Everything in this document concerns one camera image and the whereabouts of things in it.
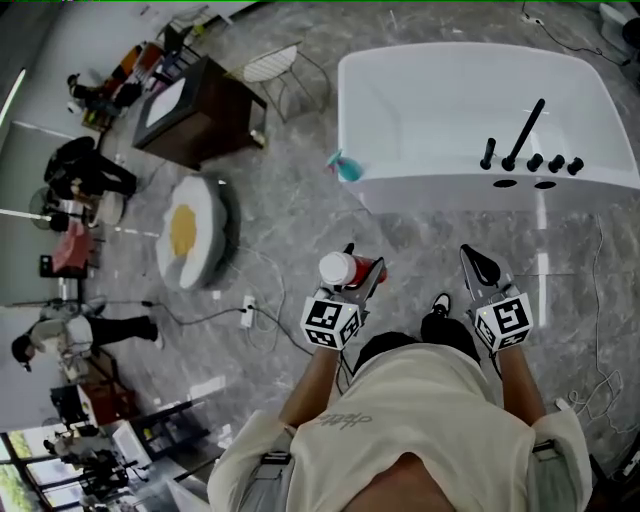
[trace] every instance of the sneaker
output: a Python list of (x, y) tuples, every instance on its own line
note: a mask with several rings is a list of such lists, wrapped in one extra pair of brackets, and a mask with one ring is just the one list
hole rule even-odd
[(431, 306), (431, 314), (439, 315), (444, 318), (449, 316), (449, 312), (451, 311), (451, 297), (447, 293), (441, 293), (436, 297), (436, 300), (433, 301), (433, 306)]
[(162, 337), (162, 333), (160, 332), (160, 329), (158, 329), (158, 325), (152, 319), (149, 320), (151, 321), (151, 326), (156, 330), (155, 338), (151, 341), (153, 341), (153, 344), (158, 350), (162, 350), (164, 348), (164, 338)]
[(164, 348), (164, 338), (160, 333), (160, 329), (158, 329), (158, 336), (156, 336), (156, 339), (153, 340), (153, 344), (156, 346), (158, 350), (162, 350)]

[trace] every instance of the shoulder strap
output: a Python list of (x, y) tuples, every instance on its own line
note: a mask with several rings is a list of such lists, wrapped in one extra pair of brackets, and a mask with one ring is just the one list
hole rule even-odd
[(285, 512), (294, 460), (292, 436), (283, 432), (247, 479), (236, 512)]
[(578, 497), (569, 464), (554, 441), (536, 445), (529, 457), (527, 502), (529, 512), (577, 511)]

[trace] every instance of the drain hole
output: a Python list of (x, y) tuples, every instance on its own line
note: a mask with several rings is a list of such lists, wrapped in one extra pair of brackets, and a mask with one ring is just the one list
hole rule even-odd
[(493, 184), (493, 186), (498, 188), (509, 188), (517, 184), (518, 182), (515, 180), (498, 180)]
[(542, 190), (547, 190), (549, 188), (555, 187), (556, 184), (553, 181), (541, 181), (540, 183), (536, 183), (534, 186)]

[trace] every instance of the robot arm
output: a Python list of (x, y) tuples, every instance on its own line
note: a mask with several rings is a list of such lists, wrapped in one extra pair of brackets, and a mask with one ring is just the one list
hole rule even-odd
[[(353, 244), (344, 252), (351, 253)], [(491, 354), (522, 343), (533, 327), (529, 297), (513, 281), (513, 272), (499, 255), (482, 254), (468, 245), (460, 247), (465, 282), (471, 294), (467, 314), (480, 340)], [(322, 284), (305, 301), (300, 327), (306, 340), (317, 346), (344, 349), (369, 315), (367, 300), (385, 272), (379, 258), (356, 286)]]
[(460, 259), (472, 301), (467, 314), (491, 354), (525, 341), (533, 327), (529, 297), (513, 282), (507, 261), (466, 244)]
[[(353, 251), (349, 244), (344, 252)], [(364, 278), (355, 286), (329, 286), (324, 283), (313, 297), (307, 297), (300, 320), (306, 340), (312, 345), (344, 349), (358, 334), (369, 315), (367, 300), (373, 296), (386, 267), (378, 258)]]

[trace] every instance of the white bottle cap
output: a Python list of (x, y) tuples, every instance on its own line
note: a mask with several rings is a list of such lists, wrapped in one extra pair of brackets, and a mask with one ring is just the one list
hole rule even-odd
[(320, 260), (322, 280), (334, 286), (349, 284), (356, 276), (356, 261), (343, 252), (330, 252)]

